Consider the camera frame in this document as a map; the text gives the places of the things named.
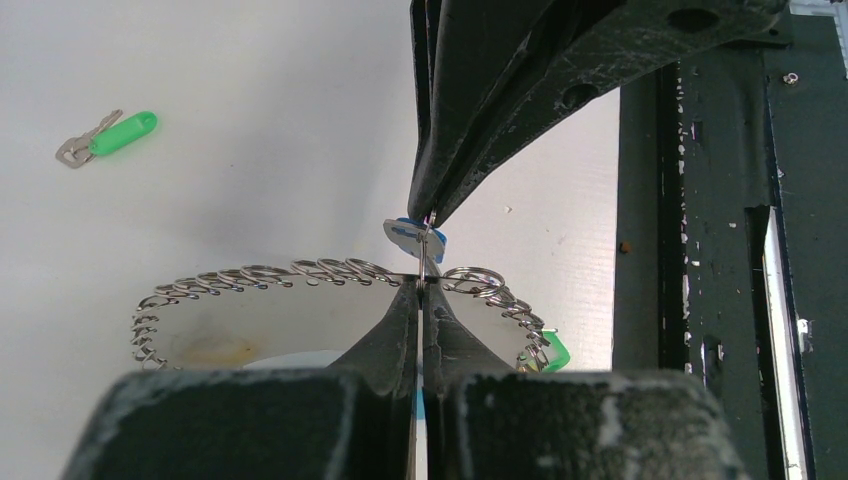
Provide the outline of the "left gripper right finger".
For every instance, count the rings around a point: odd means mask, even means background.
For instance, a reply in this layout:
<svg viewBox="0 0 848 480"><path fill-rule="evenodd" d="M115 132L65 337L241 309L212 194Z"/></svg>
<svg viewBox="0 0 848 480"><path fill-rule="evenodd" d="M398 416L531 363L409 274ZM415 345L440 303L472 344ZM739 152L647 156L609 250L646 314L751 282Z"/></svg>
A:
<svg viewBox="0 0 848 480"><path fill-rule="evenodd" d="M718 401L670 370L520 373L422 295L432 479L745 479Z"/></svg>

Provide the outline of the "key with blue tag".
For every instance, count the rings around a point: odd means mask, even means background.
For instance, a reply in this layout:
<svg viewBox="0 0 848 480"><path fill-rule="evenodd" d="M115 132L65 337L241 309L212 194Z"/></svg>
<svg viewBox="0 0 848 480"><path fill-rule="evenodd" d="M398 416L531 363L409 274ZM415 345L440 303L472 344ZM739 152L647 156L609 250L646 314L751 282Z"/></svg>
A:
<svg viewBox="0 0 848 480"><path fill-rule="evenodd" d="M427 227L409 218L387 219L383 230L388 240L400 250L416 259L422 258L422 241L426 241L426 254L436 264L441 264L447 246L447 237L438 229Z"/></svg>

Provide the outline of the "green tagged key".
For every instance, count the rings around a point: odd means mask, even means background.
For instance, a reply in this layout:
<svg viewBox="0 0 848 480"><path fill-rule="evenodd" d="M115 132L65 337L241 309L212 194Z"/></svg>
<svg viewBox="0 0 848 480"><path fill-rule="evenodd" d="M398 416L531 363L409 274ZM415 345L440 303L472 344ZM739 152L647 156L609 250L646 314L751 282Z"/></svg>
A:
<svg viewBox="0 0 848 480"><path fill-rule="evenodd" d="M516 369L525 373L550 373L564 368L571 355L557 333L556 329L543 329L533 337L517 357Z"/></svg>

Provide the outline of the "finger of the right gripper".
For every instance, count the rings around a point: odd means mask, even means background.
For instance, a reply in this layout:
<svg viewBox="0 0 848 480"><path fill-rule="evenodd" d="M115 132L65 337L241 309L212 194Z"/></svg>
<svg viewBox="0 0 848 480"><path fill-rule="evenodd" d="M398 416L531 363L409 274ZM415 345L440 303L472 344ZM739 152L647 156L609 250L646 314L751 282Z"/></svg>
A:
<svg viewBox="0 0 848 480"><path fill-rule="evenodd" d="M480 156L567 47L619 1L413 1L418 143L407 202L445 221L490 173Z"/></svg>
<svg viewBox="0 0 848 480"><path fill-rule="evenodd" d="M619 2L566 48L483 148L480 158L491 173L595 98L679 59L765 32L787 7L783 1Z"/></svg>

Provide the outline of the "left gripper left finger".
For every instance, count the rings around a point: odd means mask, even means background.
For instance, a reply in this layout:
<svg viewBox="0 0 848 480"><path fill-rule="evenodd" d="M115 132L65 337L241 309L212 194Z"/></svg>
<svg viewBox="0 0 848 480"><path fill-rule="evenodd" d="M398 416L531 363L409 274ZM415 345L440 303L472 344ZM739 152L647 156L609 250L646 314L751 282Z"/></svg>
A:
<svg viewBox="0 0 848 480"><path fill-rule="evenodd" d="M93 412L67 479L411 479L418 294L323 368L138 372Z"/></svg>

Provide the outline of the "metal key organiser with rings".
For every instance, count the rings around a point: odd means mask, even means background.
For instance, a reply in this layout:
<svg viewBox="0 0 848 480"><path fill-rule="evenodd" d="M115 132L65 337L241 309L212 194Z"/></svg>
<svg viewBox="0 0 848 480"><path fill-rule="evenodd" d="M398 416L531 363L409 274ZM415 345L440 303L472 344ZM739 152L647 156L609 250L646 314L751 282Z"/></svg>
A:
<svg viewBox="0 0 848 480"><path fill-rule="evenodd" d="M143 369L159 370L340 353L387 314L404 283L417 281L355 258L247 265L177 279L139 302L131 323L133 356ZM514 368L531 339L552 329L495 271L457 267L427 281L434 304Z"/></svg>

